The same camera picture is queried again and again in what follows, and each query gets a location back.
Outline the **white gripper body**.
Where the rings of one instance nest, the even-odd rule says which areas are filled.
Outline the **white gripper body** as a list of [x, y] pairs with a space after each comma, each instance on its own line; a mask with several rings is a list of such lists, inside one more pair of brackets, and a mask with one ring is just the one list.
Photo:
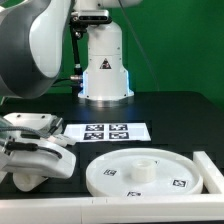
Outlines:
[[10, 113], [0, 116], [0, 171], [70, 178], [76, 157], [48, 140], [61, 134], [63, 119], [51, 114]]

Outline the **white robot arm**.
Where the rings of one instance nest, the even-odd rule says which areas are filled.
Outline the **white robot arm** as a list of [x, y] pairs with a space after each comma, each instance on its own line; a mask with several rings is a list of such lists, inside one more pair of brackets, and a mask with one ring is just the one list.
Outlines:
[[[115, 0], [24, 0], [0, 11], [0, 96], [43, 95], [59, 75], [65, 28], [76, 12], [116, 7]], [[20, 126], [0, 117], [0, 170], [67, 179], [76, 157], [44, 139], [11, 141]]]

